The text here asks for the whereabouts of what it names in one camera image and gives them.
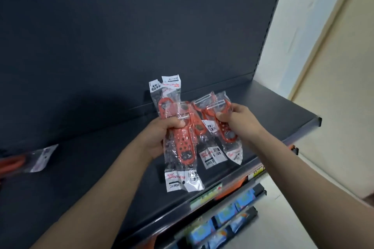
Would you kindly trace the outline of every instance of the white wall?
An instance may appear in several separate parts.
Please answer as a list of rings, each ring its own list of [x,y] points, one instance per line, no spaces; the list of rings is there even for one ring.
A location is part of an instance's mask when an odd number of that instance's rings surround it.
[[[337,0],[279,0],[255,80],[288,97]]]
[[[374,0],[346,0],[294,102],[322,126],[297,146],[329,176],[365,197],[374,192]]]

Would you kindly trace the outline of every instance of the person's left arm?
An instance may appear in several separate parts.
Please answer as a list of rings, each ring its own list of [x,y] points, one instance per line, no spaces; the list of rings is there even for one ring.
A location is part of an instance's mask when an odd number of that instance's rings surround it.
[[[168,128],[181,128],[176,117],[153,120],[118,156],[104,176],[31,247],[110,248],[152,158],[163,153]]]

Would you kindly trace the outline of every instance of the blue package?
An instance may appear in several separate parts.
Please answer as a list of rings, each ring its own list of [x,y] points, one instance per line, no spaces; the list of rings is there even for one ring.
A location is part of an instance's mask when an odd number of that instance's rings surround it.
[[[201,224],[197,226],[196,228],[194,228],[189,233],[188,238],[192,244],[197,244],[214,231],[215,229],[213,226],[213,222],[212,222],[212,219],[210,219],[206,223]]]
[[[216,249],[227,239],[227,230],[222,229],[208,240],[209,249]]]
[[[226,221],[231,219],[233,216],[237,214],[237,209],[234,204],[230,204],[225,207],[223,210],[219,211],[214,217],[217,221],[217,225],[219,227],[222,226]]]
[[[240,212],[246,205],[256,199],[253,189],[241,194],[235,201],[235,207]]]
[[[238,217],[236,217],[231,223],[230,227],[234,233],[237,232],[237,230],[245,223],[245,220],[247,219],[248,214],[241,213]]]

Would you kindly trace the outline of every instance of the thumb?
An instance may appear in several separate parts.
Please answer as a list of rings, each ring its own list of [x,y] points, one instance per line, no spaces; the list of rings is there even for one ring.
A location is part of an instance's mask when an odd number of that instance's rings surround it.
[[[217,112],[215,114],[215,116],[217,117],[217,119],[221,122],[229,122],[230,121],[230,117],[231,117],[231,114],[230,113],[222,113],[222,112]]]
[[[183,120],[180,120],[176,117],[170,117],[166,119],[162,119],[161,123],[165,129],[168,128],[182,128],[185,126],[185,122]]]

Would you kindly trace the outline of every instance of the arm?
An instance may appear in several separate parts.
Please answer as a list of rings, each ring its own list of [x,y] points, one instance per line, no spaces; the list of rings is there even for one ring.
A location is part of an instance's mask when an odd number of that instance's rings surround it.
[[[374,248],[374,209],[319,175],[268,133],[245,106],[218,114],[264,163],[319,248]]]
[[[166,129],[184,126],[172,117],[153,120],[118,156],[104,176],[31,247],[110,248],[138,184],[153,157],[163,153]]]

